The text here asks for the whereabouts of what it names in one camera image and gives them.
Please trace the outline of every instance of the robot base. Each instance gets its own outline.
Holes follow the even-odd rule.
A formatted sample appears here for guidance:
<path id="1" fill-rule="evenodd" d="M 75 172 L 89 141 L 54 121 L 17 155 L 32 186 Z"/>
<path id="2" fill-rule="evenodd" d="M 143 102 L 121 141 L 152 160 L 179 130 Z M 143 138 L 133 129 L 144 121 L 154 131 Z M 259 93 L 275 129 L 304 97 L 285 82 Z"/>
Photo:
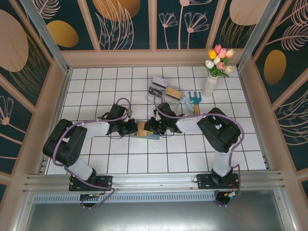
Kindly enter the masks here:
<path id="1" fill-rule="evenodd" d="M 197 175 L 198 189 L 232 189 L 232 184 L 239 187 L 239 176 L 237 173 L 228 174 L 228 180 L 225 180 L 221 185 L 217 185 L 213 181 L 213 174 L 198 174 Z"/>
<path id="2" fill-rule="evenodd" d="M 100 189 L 90 187 L 88 185 L 85 185 L 84 183 L 80 182 L 77 178 L 71 176 L 69 178 L 69 188 L 68 190 L 70 192 L 86 192 L 86 191 L 99 191 Z M 92 182 L 92 184 L 102 187 L 112 187 L 112 176 L 96 176 L 95 182 Z"/>

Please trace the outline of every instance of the white tile floor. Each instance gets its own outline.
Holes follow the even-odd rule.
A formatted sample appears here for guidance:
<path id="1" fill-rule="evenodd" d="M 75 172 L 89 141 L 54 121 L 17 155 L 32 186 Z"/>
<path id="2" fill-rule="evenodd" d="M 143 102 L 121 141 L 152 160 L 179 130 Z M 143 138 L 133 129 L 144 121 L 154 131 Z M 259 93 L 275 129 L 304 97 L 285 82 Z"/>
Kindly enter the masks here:
<path id="1" fill-rule="evenodd" d="M 202 90 L 207 72 L 202 66 L 74 69 L 61 118 L 94 119 L 109 112 L 117 99 L 125 97 L 131 100 L 132 117 L 148 120 L 154 105 L 148 104 L 145 96 L 153 76 L 166 78 L 170 84 L 186 90 L 188 96 L 189 90 Z M 203 113 L 213 107 L 235 118 L 245 129 L 245 139 L 236 149 L 232 163 L 239 163 L 241 170 L 266 169 L 236 71 L 230 78 L 219 77 L 213 96 L 199 104 Z M 188 114 L 184 104 L 176 112 L 182 113 Z M 214 149 L 200 132 L 175 134 L 158 141 L 129 136 L 119 140 L 93 137 L 84 142 L 81 155 L 98 174 L 201 172 L 210 171 L 214 164 Z M 65 174 L 65 171 L 49 163 L 45 174 Z"/>

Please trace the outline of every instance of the vent slot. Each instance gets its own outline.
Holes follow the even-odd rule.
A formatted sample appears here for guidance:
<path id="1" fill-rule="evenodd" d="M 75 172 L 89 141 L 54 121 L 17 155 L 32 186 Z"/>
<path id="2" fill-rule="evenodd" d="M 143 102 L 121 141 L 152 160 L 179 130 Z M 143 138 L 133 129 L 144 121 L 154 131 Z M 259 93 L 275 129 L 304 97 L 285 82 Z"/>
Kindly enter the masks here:
<path id="1" fill-rule="evenodd" d="M 141 203 L 141 202 L 185 202 L 213 201 L 214 192 L 169 192 L 169 193 L 115 193 L 106 203 Z M 73 204 L 80 203 L 81 194 L 41 194 L 34 197 L 34 204 Z M 100 202 L 107 195 L 89 198 L 84 203 Z"/>

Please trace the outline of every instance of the pink tulip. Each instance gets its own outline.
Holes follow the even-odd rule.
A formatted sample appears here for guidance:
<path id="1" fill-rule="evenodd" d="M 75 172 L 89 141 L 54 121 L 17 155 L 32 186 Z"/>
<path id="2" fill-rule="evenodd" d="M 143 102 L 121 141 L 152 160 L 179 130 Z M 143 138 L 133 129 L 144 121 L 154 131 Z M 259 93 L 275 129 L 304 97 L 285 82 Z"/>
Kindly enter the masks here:
<path id="1" fill-rule="evenodd" d="M 219 52 L 218 55 L 219 55 L 222 59 L 224 59 L 224 58 L 226 57 L 226 54 L 227 54 L 227 50 L 226 50 L 226 48 L 223 48 L 223 49 L 220 50 L 220 52 Z"/>
<path id="2" fill-rule="evenodd" d="M 225 64 L 223 62 L 219 62 L 216 67 L 218 70 L 222 70 L 225 67 Z"/>
<path id="3" fill-rule="evenodd" d="M 216 52 L 216 54 L 219 54 L 219 52 L 220 52 L 220 50 L 221 50 L 221 45 L 219 44 L 219 45 L 215 45 L 215 52 Z"/>

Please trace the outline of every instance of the white vase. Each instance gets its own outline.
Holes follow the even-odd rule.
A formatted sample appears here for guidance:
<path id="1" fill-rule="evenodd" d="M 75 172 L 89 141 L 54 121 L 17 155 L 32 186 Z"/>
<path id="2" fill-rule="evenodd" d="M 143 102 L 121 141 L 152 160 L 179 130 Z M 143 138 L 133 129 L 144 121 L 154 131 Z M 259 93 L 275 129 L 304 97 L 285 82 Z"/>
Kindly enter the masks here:
<path id="1" fill-rule="evenodd" d="M 211 75 L 207 77 L 206 84 L 205 84 L 205 87 L 203 88 L 203 93 L 202 93 L 202 95 L 205 98 L 208 98 L 213 94 L 215 85 L 217 83 L 217 78 L 218 77 L 213 77 Z"/>

